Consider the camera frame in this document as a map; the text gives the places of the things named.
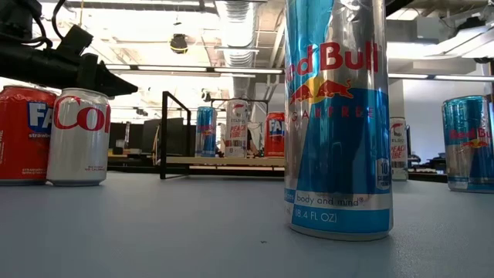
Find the white wall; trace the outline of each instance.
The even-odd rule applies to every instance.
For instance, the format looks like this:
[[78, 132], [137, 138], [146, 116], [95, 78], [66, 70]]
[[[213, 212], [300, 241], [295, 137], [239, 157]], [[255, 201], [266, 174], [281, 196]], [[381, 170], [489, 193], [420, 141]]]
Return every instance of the white wall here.
[[[482, 71], [478, 68], [471, 75], [480, 76]], [[485, 94], [485, 84], [422, 80], [403, 82], [405, 117], [411, 128], [411, 150], [424, 163], [445, 152], [442, 103], [455, 97]]]

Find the can rim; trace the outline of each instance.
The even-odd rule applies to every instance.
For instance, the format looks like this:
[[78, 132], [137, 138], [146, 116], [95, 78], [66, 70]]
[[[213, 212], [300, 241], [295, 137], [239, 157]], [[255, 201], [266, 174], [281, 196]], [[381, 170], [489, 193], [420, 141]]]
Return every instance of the can rim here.
[[106, 94], [104, 94], [104, 93], [100, 93], [100, 92], [97, 92], [95, 90], [83, 89], [83, 88], [75, 88], [75, 87], [65, 88], [65, 89], [62, 89], [62, 93], [65, 92], [65, 91], [69, 91], [69, 90], [78, 90], [78, 91], [83, 91], [83, 92], [86, 92], [86, 93], [94, 93], [96, 95], [99, 95], [99, 96], [102, 96], [102, 97], [106, 97], [108, 99], [108, 96]]
[[471, 96], [463, 96], [463, 97], [453, 97], [453, 98], [450, 98], [450, 99], [448, 99], [448, 100], [445, 100], [445, 101], [443, 102], [443, 104], [444, 104], [444, 103], [447, 103], [447, 102], [448, 102], [448, 101], [450, 101], [450, 100], [457, 100], [457, 99], [464, 98], [464, 97], [483, 97], [483, 98], [486, 98], [486, 99], [487, 99], [487, 96], [486, 96], [486, 95], [471, 95]]
[[30, 89], [30, 90], [38, 90], [40, 92], [43, 92], [43, 93], [49, 93], [49, 94], [52, 94], [56, 97], [56, 93], [55, 92], [52, 92], [50, 90], [46, 90], [46, 89], [39, 89], [39, 88], [35, 88], [35, 87], [30, 87], [30, 86], [23, 86], [23, 85], [5, 85], [3, 86], [3, 90], [5, 90], [5, 88], [21, 88], [21, 89]]

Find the silver and blue can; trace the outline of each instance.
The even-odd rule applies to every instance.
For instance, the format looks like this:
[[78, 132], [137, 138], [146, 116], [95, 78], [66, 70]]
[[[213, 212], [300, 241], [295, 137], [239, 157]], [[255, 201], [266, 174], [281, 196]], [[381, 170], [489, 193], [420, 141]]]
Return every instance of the silver and blue can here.
[[393, 227], [384, 1], [286, 1], [289, 226], [342, 240]]
[[491, 113], [486, 96], [443, 103], [446, 171], [452, 191], [494, 193]]
[[214, 158], [216, 156], [216, 117], [215, 108], [198, 108], [195, 128], [196, 158]]

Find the red bull sugarfree can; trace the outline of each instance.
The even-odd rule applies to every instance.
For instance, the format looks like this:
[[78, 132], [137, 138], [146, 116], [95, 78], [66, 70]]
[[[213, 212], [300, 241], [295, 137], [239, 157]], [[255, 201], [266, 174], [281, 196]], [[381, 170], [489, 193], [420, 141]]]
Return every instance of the red bull sugarfree can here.
[[448, 187], [494, 193], [494, 146], [486, 96], [459, 97], [442, 105]]
[[383, 0], [286, 1], [286, 216], [311, 236], [393, 226]]

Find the white can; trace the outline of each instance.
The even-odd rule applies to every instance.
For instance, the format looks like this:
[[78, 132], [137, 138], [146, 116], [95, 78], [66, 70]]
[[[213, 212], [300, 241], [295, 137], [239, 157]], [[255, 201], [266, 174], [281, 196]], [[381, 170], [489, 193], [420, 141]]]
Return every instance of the white can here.
[[246, 158], [248, 104], [244, 100], [230, 100], [226, 106], [225, 156]]
[[393, 181], [408, 180], [407, 124], [403, 117], [390, 119], [391, 173]]
[[46, 175], [55, 186], [107, 178], [110, 112], [108, 97], [91, 90], [64, 89], [56, 99]]

